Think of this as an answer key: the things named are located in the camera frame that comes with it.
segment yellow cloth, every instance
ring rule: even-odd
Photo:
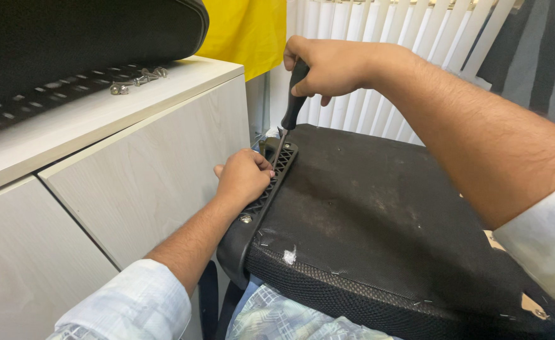
[[[198,56],[242,64],[246,80],[281,63],[286,0],[203,0],[210,17]]]

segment chair seat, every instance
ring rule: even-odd
[[[288,142],[298,157],[252,240],[250,273],[406,340],[539,338],[555,327],[555,301],[490,246],[424,147],[311,125]],[[524,293],[547,320],[521,308]]]

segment white foam stuffing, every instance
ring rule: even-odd
[[[293,251],[283,251],[283,260],[288,264],[293,264],[296,261],[296,246],[294,246]]]

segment black screwdriver handle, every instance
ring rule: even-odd
[[[292,77],[290,78],[290,90],[288,91],[288,109],[286,109],[286,115],[283,116],[281,120],[281,126],[286,130],[290,131],[296,128],[296,119],[298,118],[298,113],[300,108],[303,107],[304,101],[307,99],[304,97],[295,97],[292,95],[292,88],[307,76],[309,73],[309,66],[303,61],[303,59],[298,59],[294,69],[292,70]]]

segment shirt cuff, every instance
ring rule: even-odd
[[[493,235],[555,299],[555,192],[496,229]]]
[[[55,329],[77,324],[108,340],[171,340],[183,335],[190,319],[189,296],[175,275],[140,259],[65,313]]]

